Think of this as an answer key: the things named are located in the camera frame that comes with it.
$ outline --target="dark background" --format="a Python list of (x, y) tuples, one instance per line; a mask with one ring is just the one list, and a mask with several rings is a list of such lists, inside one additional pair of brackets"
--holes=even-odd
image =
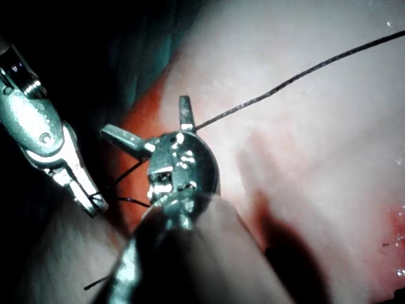
[[(3, 7), (0, 35), (39, 76), (63, 120), (76, 131), (99, 187), (110, 182), (99, 129), (116, 124), (167, 65), (204, 0), (139, 1), (92, 8)], [(0, 127), (0, 183), (5, 254), (4, 301), (61, 201), (62, 189), (32, 168)]]

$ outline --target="black suture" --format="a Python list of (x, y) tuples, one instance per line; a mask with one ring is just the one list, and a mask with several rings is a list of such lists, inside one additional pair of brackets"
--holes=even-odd
[[(249, 101), (247, 101), (247, 102), (245, 102), (245, 103), (242, 103), (242, 104), (240, 104), (239, 106), (236, 106), (235, 108), (232, 108), (231, 110), (228, 110), (228, 111), (226, 111), (226, 112), (224, 112), (224, 113), (222, 113), (222, 114), (219, 114), (219, 115), (217, 115), (217, 116), (215, 116), (215, 117), (213, 117), (213, 118), (207, 120), (206, 122), (202, 123), (201, 125), (198, 125), (197, 127), (195, 127), (194, 130), (192, 130), (192, 132), (196, 132), (196, 131), (198, 131), (198, 130), (201, 130), (202, 128), (204, 128), (204, 127), (206, 127), (206, 126), (208, 126), (208, 125), (211, 125), (211, 124), (213, 124), (214, 122), (216, 122), (216, 121), (218, 121), (218, 120), (220, 120), (220, 119), (222, 119), (222, 118), (225, 118), (226, 116), (229, 116), (229, 115), (231, 115), (231, 114), (233, 114), (233, 113), (235, 113), (235, 112), (237, 112), (237, 111), (239, 111), (239, 110), (241, 110), (241, 109), (247, 108), (248, 106), (251, 106), (251, 105), (253, 105), (254, 103), (258, 103), (259, 101), (261, 101), (261, 100), (263, 100), (263, 99), (265, 99), (265, 98), (268, 98), (268, 97), (274, 95), (274, 94), (277, 93), (279, 90), (283, 89), (284, 87), (287, 87), (288, 85), (290, 85), (291, 83), (297, 81), (298, 79), (303, 78), (304, 76), (306, 76), (306, 75), (308, 75), (308, 74), (310, 74), (310, 73), (312, 73), (312, 72), (314, 72), (314, 71), (316, 71), (316, 70), (318, 70), (318, 69), (320, 69), (320, 68), (323, 68), (323, 67), (325, 67), (325, 66), (327, 66), (327, 65), (329, 65), (329, 64), (331, 64), (331, 63), (333, 63), (333, 62), (335, 62), (335, 61), (337, 61), (337, 60), (340, 60), (340, 59), (342, 59), (342, 58), (345, 58), (345, 57), (348, 57), (348, 56), (350, 56), (350, 55), (356, 54), (356, 53), (358, 53), (358, 52), (360, 52), (360, 51), (364, 51), (365, 49), (372, 48), (373, 46), (377, 46), (377, 45), (379, 45), (379, 44), (383, 44), (383, 43), (385, 43), (385, 42), (389, 42), (389, 41), (394, 40), (394, 39), (396, 39), (396, 38), (400, 38), (400, 37), (402, 37), (402, 36), (404, 36), (404, 35), (405, 35), (405, 30), (402, 30), (402, 31), (400, 31), (400, 32), (397, 32), (397, 33), (394, 33), (394, 34), (392, 34), (392, 35), (388, 35), (388, 36), (385, 36), (385, 37), (383, 37), (383, 38), (380, 38), (380, 39), (371, 41), (371, 42), (369, 42), (369, 43), (363, 44), (362, 46), (356, 47), (356, 48), (354, 48), (354, 49), (351, 49), (351, 50), (349, 50), (349, 51), (346, 51), (346, 52), (343, 52), (343, 53), (341, 53), (341, 54), (339, 54), (339, 55), (336, 55), (336, 56), (334, 56), (334, 57), (331, 57), (331, 58), (329, 58), (328, 60), (325, 60), (325, 61), (323, 61), (323, 62), (321, 62), (321, 63), (319, 63), (319, 64), (313, 66), (312, 68), (309, 68), (309, 69), (307, 69), (306, 71), (303, 71), (303, 72), (301, 72), (300, 74), (297, 74), (296, 76), (294, 76), (294, 77), (292, 77), (292, 78), (286, 80), (285, 82), (282, 82), (280, 85), (278, 85), (278, 86), (276, 86), (275, 88), (273, 88), (272, 90), (270, 90), (270, 91), (264, 93), (263, 95), (261, 95), (261, 96), (259, 96), (259, 97), (256, 97), (256, 98), (254, 98), (254, 99), (252, 99), (252, 100), (249, 100)], [(133, 167), (129, 168), (126, 172), (124, 172), (123, 174), (121, 174), (121, 176), (119, 176), (119, 178), (117, 178), (117, 180), (115, 180), (114, 183), (112, 183), (111, 185), (109, 185), (108, 187), (106, 187), (103, 191), (99, 191), (99, 192), (97, 192), (97, 193), (94, 193), (94, 194), (90, 195), (90, 196), (89, 196), (89, 199), (91, 199), (91, 198), (92, 198), (93, 196), (95, 196), (95, 195), (98, 195), (98, 194), (103, 193), (104, 191), (106, 191), (107, 189), (109, 189), (109, 188), (111, 188), (111, 187), (113, 187), (113, 186), (116, 186), (116, 185), (117, 185), (120, 181), (122, 181), (129, 173), (131, 173), (131, 172), (134, 171), (135, 169), (139, 168), (145, 161), (146, 161), (146, 160), (141, 160), (140, 162), (136, 163)], [(145, 204), (145, 203), (143, 203), (143, 202), (141, 202), (141, 201), (137, 201), (136, 199), (133, 199), (133, 198), (116, 198), (116, 199), (117, 199), (117, 200), (122, 200), (122, 201), (129, 201), (129, 202), (132, 202), (132, 203), (137, 203), (137, 204), (139, 204), (139, 205), (141, 205), (141, 206), (144, 206), (144, 207), (146, 207), (146, 208), (149, 208), (149, 207), (150, 207), (148, 204)], [(90, 285), (87, 285), (86, 287), (84, 287), (84, 290), (89, 290), (91, 287), (93, 287), (93, 286), (99, 284), (100, 282), (104, 281), (104, 280), (107, 279), (107, 278), (108, 278), (108, 277), (103, 277), (102, 279), (99, 279), (99, 280), (97, 280), (96, 282), (93, 282), (93, 283), (91, 283)]]
[(89, 284), (89, 285), (87, 285), (87, 286), (84, 286), (83, 289), (87, 291), (87, 290), (89, 290), (91, 287), (94, 287), (95, 285), (97, 285), (97, 284), (99, 284), (99, 283), (105, 281), (106, 279), (108, 279), (108, 277), (102, 277), (101, 279), (98, 279), (98, 280), (94, 281), (93, 283), (91, 283), (91, 284)]
[(343, 58), (348, 57), (350, 55), (356, 54), (356, 53), (358, 53), (360, 51), (364, 51), (365, 49), (372, 48), (373, 46), (377, 46), (379, 44), (389, 42), (389, 41), (394, 40), (396, 38), (400, 38), (400, 37), (402, 37), (404, 35), (405, 35), (405, 30), (402, 30), (402, 31), (397, 32), (395, 34), (388, 35), (388, 36), (385, 36), (383, 38), (380, 38), (380, 39), (371, 41), (369, 43), (363, 44), (362, 46), (355, 47), (354, 49), (351, 49), (349, 51), (346, 51), (344, 53), (341, 53), (339, 55), (331, 57), (328, 60), (322, 61), (321, 63), (313, 66), (312, 68), (309, 68), (306, 71), (303, 71), (300, 74), (297, 74), (297, 75), (291, 77), (290, 79), (286, 80), (285, 82), (282, 82), (281, 84), (276, 86), (274, 89), (264, 93), (263, 95), (261, 95), (259, 97), (256, 97), (256, 98), (254, 98), (252, 100), (249, 100), (249, 101), (247, 101), (245, 103), (242, 103), (242, 104), (236, 106), (235, 108), (232, 108), (232, 109), (230, 109), (228, 111), (225, 111), (222, 114), (219, 114), (219, 115), (207, 120), (206, 122), (203, 122), (201, 125), (198, 125), (197, 127), (195, 127), (193, 132), (201, 130), (202, 128), (204, 128), (204, 127), (206, 127), (208, 125), (211, 125), (214, 122), (217, 122), (222, 118), (225, 118), (226, 116), (229, 116), (229, 115), (231, 115), (231, 114), (233, 114), (235, 112), (240, 111), (241, 109), (247, 108), (248, 106), (251, 106), (251, 105), (253, 105), (255, 103), (258, 103), (259, 101), (262, 101), (265, 98), (270, 97), (270, 96), (274, 95), (275, 93), (277, 93), (279, 90), (281, 90), (281, 89), (289, 86), (291, 83), (297, 81), (298, 79), (303, 78), (304, 76), (306, 76), (306, 75), (308, 75), (308, 74), (310, 74), (312, 72), (315, 72), (316, 70), (318, 70), (320, 68), (323, 68), (323, 67), (325, 67), (325, 66), (327, 66), (327, 65), (329, 65), (329, 64), (331, 64), (331, 63), (333, 63), (333, 62), (335, 62), (337, 60), (340, 60), (340, 59), (343, 59)]
[(132, 173), (134, 170), (138, 169), (142, 164), (144, 164), (146, 160), (140, 160), (138, 161), (135, 165), (130, 167), (127, 171), (122, 173), (111, 185), (108, 185), (105, 187), (103, 190), (98, 191), (96, 193), (90, 194), (89, 195), (89, 200), (93, 199), (94, 196), (98, 194), (104, 194), (107, 190), (111, 189), (112, 187), (116, 186), (120, 181), (122, 181), (124, 178), (126, 178), (130, 173)]
[(141, 202), (141, 201), (138, 201), (137, 199), (134, 199), (134, 198), (115, 197), (114, 199), (116, 199), (117, 201), (129, 201), (129, 202), (131, 202), (131, 203), (135, 203), (135, 204), (138, 204), (138, 205), (143, 206), (143, 207), (146, 207), (146, 208), (149, 208), (149, 207), (150, 207), (150, 205), (145, 204), (145, 203), (143, 203), (143, 202)]

